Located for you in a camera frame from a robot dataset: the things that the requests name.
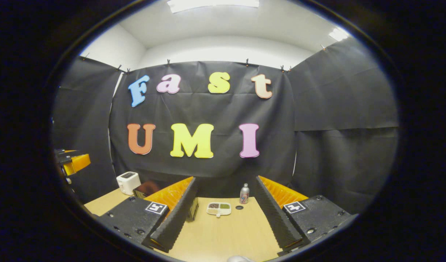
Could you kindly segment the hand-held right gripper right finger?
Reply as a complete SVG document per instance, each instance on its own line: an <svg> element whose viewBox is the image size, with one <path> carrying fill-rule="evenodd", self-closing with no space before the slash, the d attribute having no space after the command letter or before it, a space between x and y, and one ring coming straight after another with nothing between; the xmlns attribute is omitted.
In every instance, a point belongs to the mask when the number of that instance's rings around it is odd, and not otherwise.
<svg viewBox="0 0 446 262"><path fill-rule="evenodd" d="M257 176L254 197L286 255L318 242L352 221L352 215L325 196L306 197L268 178Z"/></svg>

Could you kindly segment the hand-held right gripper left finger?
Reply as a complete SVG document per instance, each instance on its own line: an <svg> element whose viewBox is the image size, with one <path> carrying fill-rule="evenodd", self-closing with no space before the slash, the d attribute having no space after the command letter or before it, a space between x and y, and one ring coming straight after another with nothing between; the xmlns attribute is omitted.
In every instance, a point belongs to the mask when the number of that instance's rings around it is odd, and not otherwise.
<svg viewBox="0 0 446 262"><path fill-rule="evenodd" d="M197 191L196 179L189 177L146 198L131 196L98 220L129 242L167 253L181 233Z"/></svg>

